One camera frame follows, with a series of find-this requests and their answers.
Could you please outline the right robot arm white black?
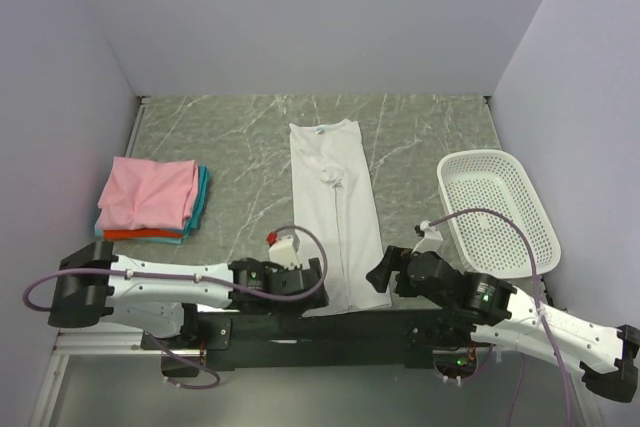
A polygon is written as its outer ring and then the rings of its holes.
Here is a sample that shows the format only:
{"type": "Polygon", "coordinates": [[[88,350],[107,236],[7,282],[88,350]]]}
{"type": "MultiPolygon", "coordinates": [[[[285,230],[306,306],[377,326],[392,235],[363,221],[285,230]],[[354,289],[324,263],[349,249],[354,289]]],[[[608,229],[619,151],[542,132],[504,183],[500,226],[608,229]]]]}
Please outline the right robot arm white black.
{"type": "Polygon", "coordinates": [[[577,376],[592,393],[629,403],[639,383],[635,359],[639,331],[630,325],[606,327],[575,317],[489,274],[462,273],[435,252],[387,248],[366,275],[376,291],[396,283],[400,297],[424,297],[441,307],[444,342],[467,339],[515,350],[577,376]]]}

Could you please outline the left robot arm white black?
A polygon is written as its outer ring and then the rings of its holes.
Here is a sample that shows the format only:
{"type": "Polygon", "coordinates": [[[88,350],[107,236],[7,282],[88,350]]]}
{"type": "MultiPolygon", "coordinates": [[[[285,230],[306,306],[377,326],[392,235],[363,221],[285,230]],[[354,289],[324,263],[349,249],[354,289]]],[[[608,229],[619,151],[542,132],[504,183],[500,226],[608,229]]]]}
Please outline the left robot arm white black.
{"type": "Polygon", "coordinates": [[[301,315],[327,306],[327,273],[324,251],[291,268],[253,258],[181,265],[117,255],[112,243],[97,241],[61,261],[48,323],[62,329],[121,324],[186,349],[199,339],[200,306],[301,315]]]}

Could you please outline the white t shirt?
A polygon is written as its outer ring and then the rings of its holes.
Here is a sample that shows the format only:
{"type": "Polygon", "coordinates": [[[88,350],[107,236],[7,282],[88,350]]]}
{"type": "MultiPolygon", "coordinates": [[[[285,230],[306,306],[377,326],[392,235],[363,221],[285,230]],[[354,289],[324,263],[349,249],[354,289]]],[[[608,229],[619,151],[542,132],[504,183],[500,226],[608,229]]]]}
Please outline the white t shirt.
{"type": "Polygon", "coordinates": [[[329,303],[305,315],[390,307],[388,289],[379,293],[366,280],[383,248],[359,123],[289,128],[294,223],[318,238],[328,264],[329,303]]]}

